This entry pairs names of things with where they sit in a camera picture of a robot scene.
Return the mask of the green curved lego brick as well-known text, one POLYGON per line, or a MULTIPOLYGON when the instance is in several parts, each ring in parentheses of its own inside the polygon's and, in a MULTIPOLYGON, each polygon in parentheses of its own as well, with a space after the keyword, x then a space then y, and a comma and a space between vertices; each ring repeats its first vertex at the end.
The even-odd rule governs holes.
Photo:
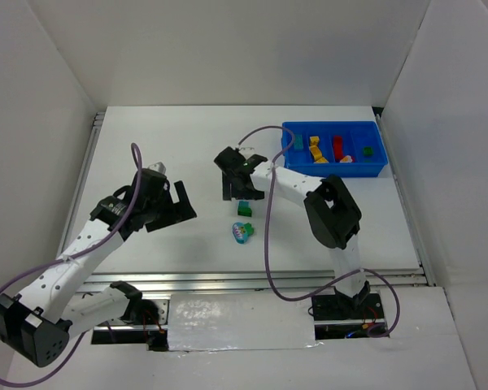
POLYGON ((252 209, 249 206, 239 206, 237 208, 237 214, 244 217, 252 217, 252 209))

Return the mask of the small yellow lego brick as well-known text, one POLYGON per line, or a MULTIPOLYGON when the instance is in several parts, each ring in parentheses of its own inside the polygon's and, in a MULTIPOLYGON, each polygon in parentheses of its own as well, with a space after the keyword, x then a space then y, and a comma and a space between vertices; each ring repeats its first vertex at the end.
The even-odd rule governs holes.
POLYGON ((318 136, 310 136, 309 137, 309 145, 310 146, 318 146, 320 143, 320 138, 318 136))

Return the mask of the red lego brick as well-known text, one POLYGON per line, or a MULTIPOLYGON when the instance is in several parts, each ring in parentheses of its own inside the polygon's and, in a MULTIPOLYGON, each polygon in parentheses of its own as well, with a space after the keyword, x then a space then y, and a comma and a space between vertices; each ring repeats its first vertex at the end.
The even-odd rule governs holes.
POLYGON ((343 152, 343 139, 341 136, 333 136, 332 139, 333 156, 337 163, 345 156, 343 152))

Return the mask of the yellow curved lego brick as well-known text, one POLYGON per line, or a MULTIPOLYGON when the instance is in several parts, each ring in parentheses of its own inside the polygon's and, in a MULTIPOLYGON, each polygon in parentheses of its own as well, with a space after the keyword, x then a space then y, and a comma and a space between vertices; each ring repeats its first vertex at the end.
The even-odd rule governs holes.
POLYGON ((315 160, 315 163, 328 163, 328 162, 329 161, 323 156, 315 160))

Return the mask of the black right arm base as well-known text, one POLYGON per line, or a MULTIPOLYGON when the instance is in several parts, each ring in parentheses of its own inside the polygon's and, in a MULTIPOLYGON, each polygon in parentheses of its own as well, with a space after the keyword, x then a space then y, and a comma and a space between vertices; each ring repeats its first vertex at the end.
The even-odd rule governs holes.
POLYGON ((345 340, 383 335, 388 330, 378 292, 371 292, 358 309, 347 309, 336 295, 312 298, 307 313, 314 320, 316 340, 345 340))

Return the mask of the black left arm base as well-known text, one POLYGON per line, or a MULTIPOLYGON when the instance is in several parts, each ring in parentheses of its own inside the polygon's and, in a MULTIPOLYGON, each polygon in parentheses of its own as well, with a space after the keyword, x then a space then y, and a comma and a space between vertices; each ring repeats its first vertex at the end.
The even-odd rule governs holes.
POLYGON ((128 319, 116 318, 92 331, 92 345, 136 345, 167 352, 169 299, 143 299, 128 319))

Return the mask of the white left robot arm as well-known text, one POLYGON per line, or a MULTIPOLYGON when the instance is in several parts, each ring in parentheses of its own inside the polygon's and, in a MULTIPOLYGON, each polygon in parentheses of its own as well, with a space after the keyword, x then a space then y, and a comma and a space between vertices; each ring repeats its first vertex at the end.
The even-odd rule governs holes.
POLYGON ((57 265, 13 297, 0 295, 0 340, 35 366, 46 367, 68 341, 111 319, 138 323, 155 305, 124 281, 72 303, 96 268, 133 233, 153 232, 195 218, 185 186, 148 168, 102 199, 57 265))

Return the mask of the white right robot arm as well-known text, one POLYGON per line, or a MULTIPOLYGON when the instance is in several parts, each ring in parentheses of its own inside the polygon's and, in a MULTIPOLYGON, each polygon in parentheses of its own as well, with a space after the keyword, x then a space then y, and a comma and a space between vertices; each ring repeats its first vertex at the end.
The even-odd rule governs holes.
POLYGON ((339 301, 351 311, 357 310, 370 291, 360 266, 358 235, 361 211, 351 192, 336 175, 318 179, 279 167, 274 160, 239 148, 227 147, 214 160, 223 176, 226 199, 268 200, 264 221, 264 268, 273 293, 281 294, 272 277, 269 260, 269 233, 272 203, 279 196, 302 207, 314 238, 329 250, 335 278, 329 282, 339 301))

